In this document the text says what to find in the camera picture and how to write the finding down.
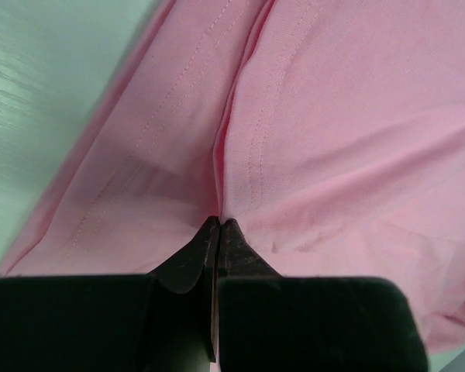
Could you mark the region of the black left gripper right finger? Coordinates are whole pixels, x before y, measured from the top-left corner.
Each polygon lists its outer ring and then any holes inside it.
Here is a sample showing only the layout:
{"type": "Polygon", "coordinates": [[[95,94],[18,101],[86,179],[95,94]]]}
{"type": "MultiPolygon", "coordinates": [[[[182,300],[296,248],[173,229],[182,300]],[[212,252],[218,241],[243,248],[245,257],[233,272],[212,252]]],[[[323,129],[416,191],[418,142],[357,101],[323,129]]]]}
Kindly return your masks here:
{"type": "Polygon", "coordinates": [[[235,220],[219,248],[223,371],[426,371],[423,341],[399,288],[379,277],[284,277],[235,220]]]}

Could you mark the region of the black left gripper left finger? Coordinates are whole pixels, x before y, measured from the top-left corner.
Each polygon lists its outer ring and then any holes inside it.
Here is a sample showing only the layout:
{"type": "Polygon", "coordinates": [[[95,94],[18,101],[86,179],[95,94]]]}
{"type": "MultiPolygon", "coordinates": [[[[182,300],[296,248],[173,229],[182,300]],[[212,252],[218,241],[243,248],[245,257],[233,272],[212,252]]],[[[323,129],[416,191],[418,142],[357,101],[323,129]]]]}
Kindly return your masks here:
{"type": "Polygon", "coordinates": [[[0,277],[0,371],[207,371],[221,225],[147,274],[0,277]]]}

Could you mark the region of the pink t shirt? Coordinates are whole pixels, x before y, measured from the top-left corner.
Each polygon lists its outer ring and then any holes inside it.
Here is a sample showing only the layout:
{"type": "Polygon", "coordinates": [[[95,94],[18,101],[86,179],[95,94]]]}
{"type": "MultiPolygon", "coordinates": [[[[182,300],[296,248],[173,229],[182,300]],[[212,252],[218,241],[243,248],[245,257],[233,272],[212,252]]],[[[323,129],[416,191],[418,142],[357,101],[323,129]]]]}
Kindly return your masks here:
{"type": "Polygon", "coordinates": [[[165,1],[0,261],[148,272],[211,215],[465,344],[465,1],[165,1]]]}

